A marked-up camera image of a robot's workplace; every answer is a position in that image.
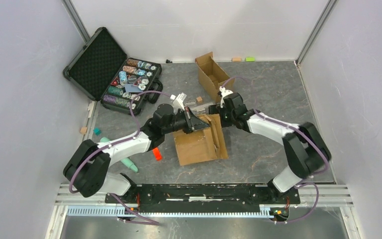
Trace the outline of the brown cardboard box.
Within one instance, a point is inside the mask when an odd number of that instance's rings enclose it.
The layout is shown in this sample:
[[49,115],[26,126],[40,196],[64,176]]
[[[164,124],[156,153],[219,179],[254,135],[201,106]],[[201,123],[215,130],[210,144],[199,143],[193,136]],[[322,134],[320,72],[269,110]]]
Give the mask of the brown cardboard box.
[[204,114],[198,117],[208,123],[209,127],[190,134],[181,130],[173,133],[181,166],[229,158],[220,115]]

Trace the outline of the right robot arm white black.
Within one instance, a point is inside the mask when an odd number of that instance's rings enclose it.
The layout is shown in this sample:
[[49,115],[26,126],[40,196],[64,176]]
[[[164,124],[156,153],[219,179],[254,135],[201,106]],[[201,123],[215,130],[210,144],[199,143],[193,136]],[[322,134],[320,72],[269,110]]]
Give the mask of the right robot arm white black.
[[209,106],[210,114],[219,114],[223,127],[235,126],[248,133],[259,134],[284,147],[287,167],[268,182],[271,202],[280,203],[287,191],[308,177],[328,170],[331,153],[316,126],[310,122],[294,124],[249,109],[239,93],[222,96]]

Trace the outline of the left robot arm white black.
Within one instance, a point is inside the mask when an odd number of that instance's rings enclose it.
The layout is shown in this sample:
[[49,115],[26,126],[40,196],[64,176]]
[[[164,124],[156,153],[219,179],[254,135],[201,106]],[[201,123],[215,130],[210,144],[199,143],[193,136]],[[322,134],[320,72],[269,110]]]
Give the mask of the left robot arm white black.
[[136,198],[136,189],[126,176],[109,173],[110,166],[153,150],[172,132],[190,134],[206,128],[209,124],[194,115],[189,107],[175,110],[169,104],[161,104],[143,126],[128,136],[106,143],[83,141],[63,170],[69,180],[69,191],[85,198],[96,193],[115,194],[130,203]]

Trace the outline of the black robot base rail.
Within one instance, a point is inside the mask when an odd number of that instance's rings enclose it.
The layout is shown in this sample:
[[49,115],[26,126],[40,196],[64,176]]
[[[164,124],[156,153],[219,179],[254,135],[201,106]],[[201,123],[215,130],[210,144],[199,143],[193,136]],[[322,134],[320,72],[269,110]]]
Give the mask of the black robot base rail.
[[267,184],[136,184],[119,197],[141,213],[252,213],[260,205],[301,202],[297,189],[276,193]]

